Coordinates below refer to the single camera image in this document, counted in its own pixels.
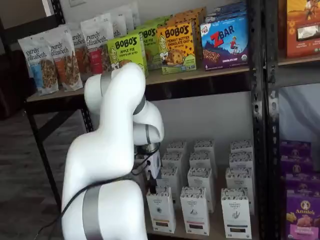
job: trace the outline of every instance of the brand logo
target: brand logo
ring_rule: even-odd
[[[304,201],[301,202],[300,206],[301,206],[301,208],[302,208],[303,210],[309,210],[309,208],[310,208],[310,202],[307,201],[307,200],[304,200]]]
[[[146,39],[147,37],[153,37],[154,35],[156,35],[156,29],[153,28],[153,29],[141,31],[139,33],[142,34],[143,37]]]
[[[224,44],[224,38],[234,33],[234,26],[230,25],[228,28],[225,28],[224,31],[217,31],[216,33],[210,36],[211,40],[214,41],[214,47],[219,47]]]
[[[300,207],[302,208],[302,210],[297,209],[297,210],[295,211],[297,214],[311,214],[311,215],[315,215],[315,211],[309,210],[310,207],[311,207],[311,204],[310,204],[309,201],[303,200],[303,201],[300,203]]]
[[[169,38],[170,36],[176,36],[177,37],[180,34],[187,35],[189,33],[189,26],[188,25],[184,25],[184,26],[181,26],[181,27],[168,29],[164,33],[165,33],[165,37],[166,38]]]
[[[232,217],[233,217],[234,219],[237,219],[239,216],[240,216],[240,212],[238,212],[238,211],[232,213]]]
[[[129,47],[130,45],[136,45],[138,42],[137,42],[137,37],[136,36],[133,36],[129,39],[126,39],[126,40],[121,40],[121,41],[117,41],[115,43],[115,47],[116,49],[119,49],[119,48],[122,48],[122,47]]]
[[[205,26],[204,28],[202,28],[201,32],[204,33],[204,34],[207,33],[207,32],[208,32],[207,26]]]

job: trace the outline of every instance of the white wall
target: white wall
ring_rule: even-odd
[[[230,142],[253,139],[251,93],[238,92],[153,102],[161,112],[164,141],[161,153],[171,140],[214,139],[218,164],[229,162]],[[95,128],[99,119],[91,116]]]
[[[66,22],[80,22],[93,18],[110,9],[134,2],[134,0],[86,0],[87,3],[70,7],[69,0],[60,0]],[[236,2],[236,0],[136,0],[140,20],[175,14],[184,10],[206,6],[210,11],[214,7]]]

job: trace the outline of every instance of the black cable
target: black cable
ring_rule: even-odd
[[[91,189],[91,188],[94,188],[94,187],[97,187],[97,186],[101,186],[101,185],[104,185],[104,184],[108,184],[108,183],[111,183],[113,181],[116,181],[118,178],[116,179],[113,179],[113,180],[106,180],[106,181],[98,181],[98,182],[95,182],[95,183],[92,183],[88,186],[85,186],[84,188],[82,188],[81,190],[79,190],[71,199],[70,201],[67,203],[67,205],[65,206],[65,208],[63,209],[62,213],[60,213],[58,215],[57,218],[55,218],[52,222],[50,222],[49,224],[43,226],[40,228],[40,230],[37,232],[36,236],[34,237],[34,240],[37,239],[37,237],[39,236],[39,234],[46,228],[50,227],[51,225],[53,225],[54,223],[56,223],[58,220],[62,219],[62,217],[65,215],[66,211],[68,210],[68,208],[70,207],[70,205],[73,203],[73,201],[80,195],[82,194],[83,192],[85,192],[86,190],[88,189]]]
[[[140,163],[135,169],[137,169],[137,168],[140,167],[142,164],[144,164],[153,154],[155,154],[155,153],[159,150],[159,148],[160,148],[160,144],[159,144],[153,151],[147,153],[148,156],[147,156],[147,157],[145,158],[145,160],[143,160],[143,162]],[[132,173],[134,176],[137,176],[137,175],[141,174],[142,171],[145,170],[148,165],[150,165],[150,163],[147,164],[146,166],[144,166],[144,168],[143,168],[139,173],[133,173],[132,171],[131,171],[131,173]],[[81,190],[79,190],[79,191],[70,199],[70,201],[67,203],[67,205],[65,206],[65,208],[63,209],[63,211],[58,215],[57,218],[55,218],[52,222],[50,222],[50,223],[48,223],[47,225],[45,225],[45,226],[43,226],[43,227],[40,228],[40,230],[37,232],[36,236],[34,237],[34,240],[37,239],[37,237],[39,236],[39,234],[40,234],[44,229],[50,227],[50,226],[53,225],[53,224],[57,224],[58,220],[61,220],[61,219],[62,219],[62,217],[65,215],[65,213],[66,213],[66,211],[68,210],[68,208],[70,207],[70,205],[73,203],[73,201],[74,201],[80,194],[82,194],[83,192],[85,192],[85,191],[88,190],[88,189],[91,189],[91,188],[94,188],[94,187],[97,187],[97,186],[101,186],[101,185],[104,185],[104,184],[111,183],[111,182],[113,182],[113,181],[116,181],[117,179],[119,179],[119,178],[116,178],[116,179],[113,179],[113,180],[98,181],[98,182],[92,183],[92,184],[90,184],[90,185],[88,185],[88,186],[85,186],[84,188],[82,188]],[[51,235],[52,235],[55,227],[56,227],[56,225],[53,226],[53,230],[50,232],[50,234],[49,234],[49,236],[48,236],[49,239],[51,238]]]

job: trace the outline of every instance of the purple snack box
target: purple snack box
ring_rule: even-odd
[[[289,157],[281,156],[281,173],[286,174],[312,174],[314,163],[311,157]]]
[[[293,190],[320,190],[320,174],[291,174],[285,175],[285,188]]]
[[[287,190],[286,235],[288,240],[318,240],[320,228],[319,191]]]
[[[311,143],[284,140],[280,143],[280,155],[289,157],[311,157]]]

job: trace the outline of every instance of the bobo's peanut butter chocolate chip box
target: bobo's peanut butter chocolate chip box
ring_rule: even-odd
[[[148,76],[146,52],[142,34],[132,33],[107,42],[112,70],[127,63],[136,63]]]
[[[162,74],[197,69],[195,57],[195,22],[187,20],[157,29]]]
[[[320,189],[287,190],[286,234],[288,240],[318,240],[320,228]]]

